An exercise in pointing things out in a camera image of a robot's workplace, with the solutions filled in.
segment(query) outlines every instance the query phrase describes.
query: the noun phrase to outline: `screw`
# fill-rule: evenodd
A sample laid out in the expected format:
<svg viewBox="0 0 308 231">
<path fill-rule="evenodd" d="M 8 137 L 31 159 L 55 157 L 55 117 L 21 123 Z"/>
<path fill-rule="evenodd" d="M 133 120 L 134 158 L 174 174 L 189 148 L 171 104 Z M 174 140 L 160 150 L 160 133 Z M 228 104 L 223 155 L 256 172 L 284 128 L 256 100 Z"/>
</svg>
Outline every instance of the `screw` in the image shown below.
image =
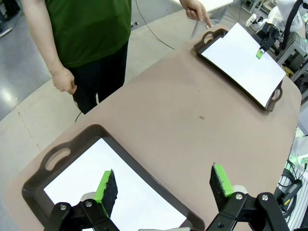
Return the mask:
<svg viewBox="0 0 308 231">
<path fill-rule="evenodd" d="M 268 197 L 267 195 L 265 195 L 265 194 L 262 195 L 262 200 L 263 200 L 263 201 L 267 201 L 268 199 L 269 199 L 269 197 Z"/>
<path fill-rule="evenodd" d="M 92 206 L 92 202 L 91 201 L 86 202 L 86 207 L 91 207 L 91 206 Z"/>
<path fill-rule="evenodd" d="M 238 194 L 236 194 L 235 198 L 236 198 L 237 200 L 242 200 L 243 196 L 242 196 L 241 194 L 238 193 Z"/>
</svg>

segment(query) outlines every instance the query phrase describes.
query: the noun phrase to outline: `person's left hand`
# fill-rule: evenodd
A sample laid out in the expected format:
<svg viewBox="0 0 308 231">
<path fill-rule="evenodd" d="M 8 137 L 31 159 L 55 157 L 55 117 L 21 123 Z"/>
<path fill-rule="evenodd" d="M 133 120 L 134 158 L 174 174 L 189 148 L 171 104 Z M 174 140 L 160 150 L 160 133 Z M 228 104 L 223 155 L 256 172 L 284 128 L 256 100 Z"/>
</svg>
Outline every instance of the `person's left hand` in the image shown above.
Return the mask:
<svg viewBox="0 0 308 231">
<path fill-rule="evenodd" d="M 205 19 L 209 27 L 212 27 L 211 20 L 206 12 L 204 5 L 198 0 L 180 0 L 181 5 L 186 10 L 186 14 L 189 18 L 197 21 L 203 21 Z"/>
</svg>

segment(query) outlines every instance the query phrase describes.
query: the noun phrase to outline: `human hand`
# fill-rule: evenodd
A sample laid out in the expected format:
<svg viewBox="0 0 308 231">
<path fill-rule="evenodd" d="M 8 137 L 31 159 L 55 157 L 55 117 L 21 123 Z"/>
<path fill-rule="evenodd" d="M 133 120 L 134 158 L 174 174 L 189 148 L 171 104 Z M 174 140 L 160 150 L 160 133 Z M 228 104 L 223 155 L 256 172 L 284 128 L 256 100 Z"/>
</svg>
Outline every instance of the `human hand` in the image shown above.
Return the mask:
<svg viewBox="0 0 308 231">
<path fill-rule="evenodd" d="M 203 21 L 205 18 L 209 27 L 212 27 L 210 17 L 208 16 L 204 5 L 198 0 L 180 0 L 181 5 L 186 10 L 186 15 L 197 21 Z"/>
<path fill-rule="evenodd" d="M 51 75 L 53 84 L 59 91 L 67 91 L 73 95 L 77 90 L 73 74 L 65 67 L 61 67 L 56 71 L 52 71 Z"/>
</svg>

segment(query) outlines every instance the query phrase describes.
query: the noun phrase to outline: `black hose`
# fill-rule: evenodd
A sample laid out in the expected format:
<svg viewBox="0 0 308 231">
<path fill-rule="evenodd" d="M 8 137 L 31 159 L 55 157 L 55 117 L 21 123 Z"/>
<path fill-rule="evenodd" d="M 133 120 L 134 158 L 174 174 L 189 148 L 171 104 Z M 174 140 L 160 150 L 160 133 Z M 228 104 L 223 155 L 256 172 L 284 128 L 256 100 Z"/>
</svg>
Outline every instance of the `black hose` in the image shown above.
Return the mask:
<svg viewBox="0 0 308 231">
<path fill-rule="evenodd" d="M 288 43 L 288 40 L 289 40 L 289 35 L 290 35 L 290 28 L 291 28 L 291 25 L 292 25 L 292 22 L 298 12 L 298 9 L 300 7 L 301 4 L 303 4 L 303 0 L 297 0 L 289 14 L 289 17 L 288 17 L 288 20 L 287 20 L 287 23 L 285 25 L 285 30 L 284 30 L 284 37 L 283 37 L 283 42 L 282 42 L 282 45 L 281 45 L 281 50 L 285 50 L 285 48 L 287 47 L 287 43 Z"/>
</svg>

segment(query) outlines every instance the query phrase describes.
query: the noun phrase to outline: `gray floor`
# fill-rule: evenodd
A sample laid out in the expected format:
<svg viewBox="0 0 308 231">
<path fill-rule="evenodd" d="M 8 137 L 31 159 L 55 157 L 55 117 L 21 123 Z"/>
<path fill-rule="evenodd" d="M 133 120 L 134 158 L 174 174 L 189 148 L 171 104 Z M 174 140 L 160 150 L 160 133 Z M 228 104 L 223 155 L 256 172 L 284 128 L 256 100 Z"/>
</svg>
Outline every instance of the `gray floor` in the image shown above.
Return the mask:
<svg viewBox="0 0 308 231">
<path fill-rule="evenodd" d="M 167 0 L 137 1 L 147 23 L 182 9 Z M 132 1 L 132 21 L 139 22 L 133 30 L 145 25 L 135 0 Z M 0 38 L 0 120 L 51 78 L 31 39 L 23 13 L 5 26 L 12 27 L 13 31 Z"/>
</svg>

